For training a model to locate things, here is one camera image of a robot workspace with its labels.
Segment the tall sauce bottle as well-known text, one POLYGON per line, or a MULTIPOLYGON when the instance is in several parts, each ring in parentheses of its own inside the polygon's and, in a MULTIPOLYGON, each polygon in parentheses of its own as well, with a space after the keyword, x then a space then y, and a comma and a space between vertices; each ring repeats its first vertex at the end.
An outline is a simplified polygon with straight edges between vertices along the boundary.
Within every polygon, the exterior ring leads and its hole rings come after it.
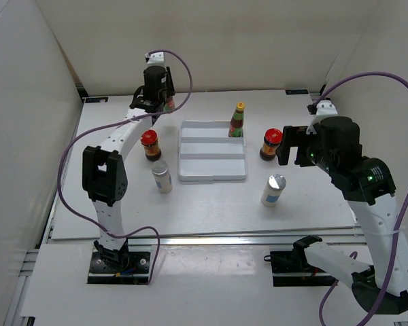
POLYGON ((231 118, 230 127, 228 131, 229 137, 242 137, 243 136, 243 120, 244 120, 245 103, 238 102, 235 107, 235 111, 231 118))
POLYGON ((173 96, 167 98, 164 105, 164 112, 172 112, 175 109, 175 102, 173 96))

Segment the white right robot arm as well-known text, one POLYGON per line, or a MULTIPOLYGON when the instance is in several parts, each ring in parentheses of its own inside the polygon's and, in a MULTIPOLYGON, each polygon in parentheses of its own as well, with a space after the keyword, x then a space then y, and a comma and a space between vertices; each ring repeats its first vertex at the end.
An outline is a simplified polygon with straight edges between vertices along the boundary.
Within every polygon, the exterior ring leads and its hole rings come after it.
POLYGON ((362 154, 360 128, 348 117, 326 117, 307 126, 285 126, 278 162, 288 163, 295 147, 296 165, 317 166, 341 191, 365 237, 372 263, 356 261, 306 236, 293 244, 289 261, 299 271, 317 268, 351 289, 361 308, 373 314, 408 311, 408 244, 396 208, 390 169, 362 154))

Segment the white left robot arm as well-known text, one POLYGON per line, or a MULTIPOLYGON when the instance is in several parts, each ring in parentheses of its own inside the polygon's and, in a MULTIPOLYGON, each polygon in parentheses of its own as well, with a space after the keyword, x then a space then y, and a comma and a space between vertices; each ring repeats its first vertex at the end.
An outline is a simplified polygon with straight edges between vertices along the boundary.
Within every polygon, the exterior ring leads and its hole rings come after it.
POLYGON ((140 142, 150 161, 161 157, 158 136, 151 129, 175 94, 169 67, 150 66, 143 71, 144 85, 133 96, 124 124, 118 126, 96 147, 88 146, 82 154, 82 187, 91 199, 97 220, 105 230, 95 241, 100 259, 114 272, 131 263, 123 235, 120 201, 126 194, 128 179, 124 161, 136 142, 140 142))

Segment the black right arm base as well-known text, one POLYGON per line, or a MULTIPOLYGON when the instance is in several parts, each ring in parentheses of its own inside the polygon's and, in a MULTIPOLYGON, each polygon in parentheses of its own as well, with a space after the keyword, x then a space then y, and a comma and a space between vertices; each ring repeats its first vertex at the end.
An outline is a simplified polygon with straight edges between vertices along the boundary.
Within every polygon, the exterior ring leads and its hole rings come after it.
POLYGON ((291 251, 271 251, 263 260, 271 264, 274 287, 327 287, 336 281, 321 269, 302 266, 291 251))

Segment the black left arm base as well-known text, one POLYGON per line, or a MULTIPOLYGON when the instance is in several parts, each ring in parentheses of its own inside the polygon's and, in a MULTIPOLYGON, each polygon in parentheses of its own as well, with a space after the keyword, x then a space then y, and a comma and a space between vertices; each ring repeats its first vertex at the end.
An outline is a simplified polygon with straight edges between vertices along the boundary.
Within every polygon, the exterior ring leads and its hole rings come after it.
POLYGON ((150 251, 129 248, 119 266, 106 263, 93 249, 86 282, 90 285, 147 285, 150 277, 150 251))

